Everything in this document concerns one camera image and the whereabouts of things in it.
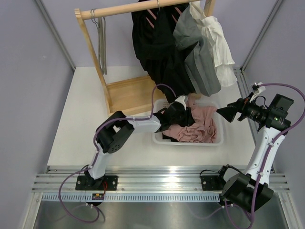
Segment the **pink pleated skirt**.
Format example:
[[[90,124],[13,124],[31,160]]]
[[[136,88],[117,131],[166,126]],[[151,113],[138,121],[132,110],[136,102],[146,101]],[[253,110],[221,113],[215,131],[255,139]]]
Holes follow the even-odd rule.
[[[188,97],[187,106],[191,108],[195,123],[186,127],[172,125],[162,134],[183,143],[214,143],[217,139],[217,127],[213,115],[217,108],[197,105],[194,96],[191,95]]]

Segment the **large black skirt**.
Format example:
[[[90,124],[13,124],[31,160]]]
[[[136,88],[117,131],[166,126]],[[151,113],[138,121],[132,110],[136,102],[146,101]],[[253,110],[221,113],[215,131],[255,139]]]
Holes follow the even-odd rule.
[[[183,3],[132,12],[136,58],[169,102],[173,102],[176,96],[195,92],[184,66],[184,60],[194,45],[180,51],[173,36],[178,19],[187,6]]]

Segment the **grey pleated skirt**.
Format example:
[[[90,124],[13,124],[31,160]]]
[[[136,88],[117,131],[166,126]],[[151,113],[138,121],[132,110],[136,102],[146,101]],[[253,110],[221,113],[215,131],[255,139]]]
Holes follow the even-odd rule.
[[[188,6],[173,31],[175,44],[184,57],[184,66],[196,93],[211,96],[221,90],[207,39],[201,34]]]

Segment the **small black skirt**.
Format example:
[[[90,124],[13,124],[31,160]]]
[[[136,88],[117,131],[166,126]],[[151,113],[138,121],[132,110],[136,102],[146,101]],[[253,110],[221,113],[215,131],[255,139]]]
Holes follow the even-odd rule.
[[[175,138],[172,138],[172,137],[164,135],[164,134],[162,134],[162,139],[163,140],[169,140],[171,142],[178,142]]]

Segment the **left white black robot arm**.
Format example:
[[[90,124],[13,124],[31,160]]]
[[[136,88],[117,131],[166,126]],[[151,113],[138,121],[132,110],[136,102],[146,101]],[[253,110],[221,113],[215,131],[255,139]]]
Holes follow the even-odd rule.
[[[159,133],[173,125],[189,127],[195,123],[191,108],[185,102],[173,102],[150,116],[126,116],[122,111],[112,114],[95,132],[96,154],[83,176],[78,177],[79,190],[106,188],[106,167],[112,154],[120,150],[135,133]]]

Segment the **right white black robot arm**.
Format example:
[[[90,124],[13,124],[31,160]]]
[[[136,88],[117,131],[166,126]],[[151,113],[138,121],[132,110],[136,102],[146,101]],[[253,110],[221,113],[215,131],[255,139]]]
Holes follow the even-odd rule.
[[[230,123],[240,113],[238,121],[248,118],[259,124],[258,141],[245,171],[234,176],[222,173],[216,177],[218,187],[223,189],[222,196],[247,212],[258,210],[273,196],[274,192],[269,188],[270,171],[285,139],[283,131],[291,126],[286,117],[294,103],[293,99],[276,94],[270,105],[264,107],[256,104],[257,98],[250,93],[246,98],[217,109],[217,113]]]

